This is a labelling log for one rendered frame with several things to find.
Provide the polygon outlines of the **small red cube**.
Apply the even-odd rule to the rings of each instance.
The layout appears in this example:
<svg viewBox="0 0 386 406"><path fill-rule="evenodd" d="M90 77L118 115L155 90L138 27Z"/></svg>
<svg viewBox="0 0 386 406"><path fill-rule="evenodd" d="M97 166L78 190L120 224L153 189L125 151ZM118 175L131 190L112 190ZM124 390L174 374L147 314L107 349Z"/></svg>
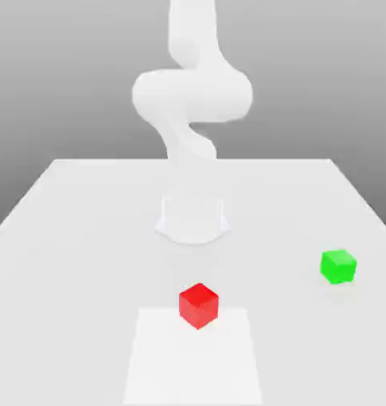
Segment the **small red cube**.
<svg viewBox="0 0 386 406"><path fill-rule="evenodd" d="M180 317L197 330L218 317L219 305L219 296L202 283L197 283L178 295Z"/></svg>

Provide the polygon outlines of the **small green cube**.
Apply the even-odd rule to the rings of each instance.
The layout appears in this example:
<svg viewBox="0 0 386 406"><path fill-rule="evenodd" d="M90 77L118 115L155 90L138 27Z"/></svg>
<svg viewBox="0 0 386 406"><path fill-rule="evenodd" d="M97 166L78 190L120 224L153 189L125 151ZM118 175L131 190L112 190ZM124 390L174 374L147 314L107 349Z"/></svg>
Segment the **small green cube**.
<svg viewBox="0 0 386 406"><path fill-rule="evenodd" d="M351 282L357 269L357 260L347 250L324 251L320 273L333 285Z"/></svg>

